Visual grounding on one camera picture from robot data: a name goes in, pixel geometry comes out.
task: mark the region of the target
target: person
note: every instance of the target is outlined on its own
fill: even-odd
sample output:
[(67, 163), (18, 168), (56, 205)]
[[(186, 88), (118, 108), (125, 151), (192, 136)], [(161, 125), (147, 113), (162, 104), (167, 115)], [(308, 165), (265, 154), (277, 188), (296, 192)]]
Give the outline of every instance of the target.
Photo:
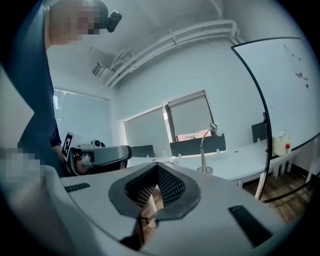
[[(108, 8), (101, 0), (59, 0), (50, 6), (39, 0), (17, 28), (2, 63), (12, 84), (34, 111), (18, 148), (29, 156), (33, 154), (41, 165), (54, 167), (60, 177), (69, 173), (54, 114), (47, 50), (81, 40), (82, 35), (98, 34), (107, 19)], [(87, 172), (80, 161), (75, 169), (80, 175)]]

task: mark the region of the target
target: white wall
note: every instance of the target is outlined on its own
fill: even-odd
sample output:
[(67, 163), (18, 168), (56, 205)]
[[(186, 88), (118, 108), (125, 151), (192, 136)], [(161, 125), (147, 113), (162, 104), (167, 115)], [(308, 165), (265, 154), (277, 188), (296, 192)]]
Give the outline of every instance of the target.
[(167, 52), (128, 74), (116, 85), (119, 118), (205, 90), (227, 149), (251, 144), (251, 126), (263, 121), (264, 108), (256, 85), (231, 46), (228, 40), (211, 45), (198, 42)]
[[(237, 23), (240, 37), (245, 42), (275, 37), (298, 37), (312, 52), (312, 47), (299, 25), (276, 1), (224, 0), (223, 5), (224, 18)], [(295, 157), (293, 163), (309, 170), (313, 150), (312, 145), (307, 146), (304, 152)], [(320, 152), (320, 145), (317, 146), (317, 150)]]
[(102, 80), (92, 74), (86, 48), (74, 44), (53, 46), (48, 50), (47, 56), (53, 87), (110, 101), (112, 144), (119, 145), (117, 92), (103, 86)]

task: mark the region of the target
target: desk leg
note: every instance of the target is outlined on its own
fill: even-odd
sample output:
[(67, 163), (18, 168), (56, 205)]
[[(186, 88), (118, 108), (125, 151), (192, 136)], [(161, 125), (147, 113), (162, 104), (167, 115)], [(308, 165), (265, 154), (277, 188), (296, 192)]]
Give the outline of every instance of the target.
[(280, 165), (280, 174), (283, 175), (285, 173), (286, 162)]
[(290, 173), (291, 171), (291, 166), (292, 166), (292, 161), (293, 161), (294, 158), (291, 158), (288, 162), (288, 169), (286, 170), (288, 173)]
[(274, 178), (276, 178), (276, 177), (278, 177), (278, 173), (279, 173), (279, 165), (275, 165), (275, 166), (273, 167), (272, 176), (273, 176)]
[(260, 179), (259, 179), (259, 184), (258, 184), (258, 188), (256, 189), (256, 192), (255, 192), (255, 198), (258, 199), (260, 194), (262, 193), (262, 186), (264, 184), (264, 179), (265, 179), (265, 173), (261, 173), (260, 175)]
[(154, 197), (152, 195), (150, 195), (150, 198), (148, 200), (152, 215), (155, 215), (157, 212), (157, 208), (156, 208), (156, 204), (155, 204), (155, 200)]

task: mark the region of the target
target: desk lamp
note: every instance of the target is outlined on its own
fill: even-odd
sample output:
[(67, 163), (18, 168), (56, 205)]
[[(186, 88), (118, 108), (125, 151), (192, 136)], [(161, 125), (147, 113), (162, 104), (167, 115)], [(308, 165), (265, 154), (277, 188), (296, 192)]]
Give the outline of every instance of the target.
[(217, 133), (217, 130), (218, 130), (218, 125), (216, 125), (215, 123), (212, 122), (212, 123), (210, 123), (210, 129), (208, 129), (206, 131), (206, 133), (204, 134), (204, 136), (202, 137), (201, 145), (200, 145), (201, 167), (196, 169), (197, 171), (201, 171), (205, 174), (212, 174), (214, 171), (211, 167), (207, 166), (207, 164), (206, 164), (206, 157), (205, 157), (205, 151), (204, 151), (204, 139), (205, 139), (206, 135), (208, 134), (208, 132)]

